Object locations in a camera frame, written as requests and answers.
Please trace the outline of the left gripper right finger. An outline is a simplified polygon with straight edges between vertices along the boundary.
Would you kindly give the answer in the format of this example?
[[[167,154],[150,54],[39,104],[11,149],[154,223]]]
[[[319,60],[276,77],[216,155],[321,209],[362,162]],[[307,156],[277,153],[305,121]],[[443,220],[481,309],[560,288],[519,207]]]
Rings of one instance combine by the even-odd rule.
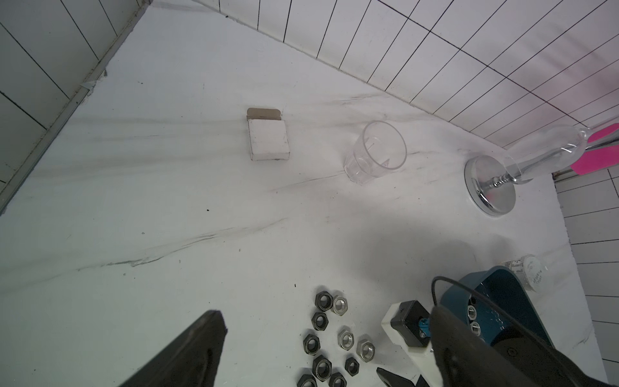
[[[444,386],[606,386],[527,329],[510,357],[490,347],[443,306],[430,313],[430,333]]]

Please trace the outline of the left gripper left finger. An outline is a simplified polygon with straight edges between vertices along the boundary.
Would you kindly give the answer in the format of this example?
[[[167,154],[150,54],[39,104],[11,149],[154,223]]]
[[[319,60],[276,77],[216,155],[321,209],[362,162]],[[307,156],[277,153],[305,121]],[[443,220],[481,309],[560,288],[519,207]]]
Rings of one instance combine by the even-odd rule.
[[[213,386],[226,335],[222,312],[206,311],[122,385]]]

